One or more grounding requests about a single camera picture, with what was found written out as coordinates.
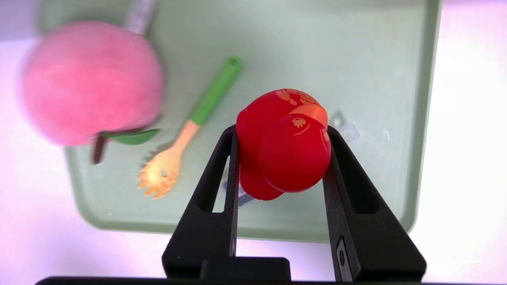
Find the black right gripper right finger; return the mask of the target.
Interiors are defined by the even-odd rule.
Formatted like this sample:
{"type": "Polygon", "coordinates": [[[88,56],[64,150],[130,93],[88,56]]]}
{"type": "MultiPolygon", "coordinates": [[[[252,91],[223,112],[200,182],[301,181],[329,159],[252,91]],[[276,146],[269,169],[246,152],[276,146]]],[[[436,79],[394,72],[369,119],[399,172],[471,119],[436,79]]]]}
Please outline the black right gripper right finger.
{"type": "Polygon", "coordinates": [[[335,280],[419,283],[426,261],[340,133],[328,128],[331,162],[323,178],[335,280]]]}

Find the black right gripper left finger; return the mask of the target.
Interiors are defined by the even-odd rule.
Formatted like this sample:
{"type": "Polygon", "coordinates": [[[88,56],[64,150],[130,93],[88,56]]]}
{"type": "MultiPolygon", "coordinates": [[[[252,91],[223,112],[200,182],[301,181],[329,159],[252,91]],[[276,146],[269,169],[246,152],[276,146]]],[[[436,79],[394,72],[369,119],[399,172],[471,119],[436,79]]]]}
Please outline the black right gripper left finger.
{"type": "Polygon", "coordinates": [[[201,175],[162,254],[167,277],[199,277],[203,262],[234,257],[238,220],[239,160],[235,126],[228,127],[201,175]],[[213,212],[223,170],[229,164],[223,211],[213,212]]]}

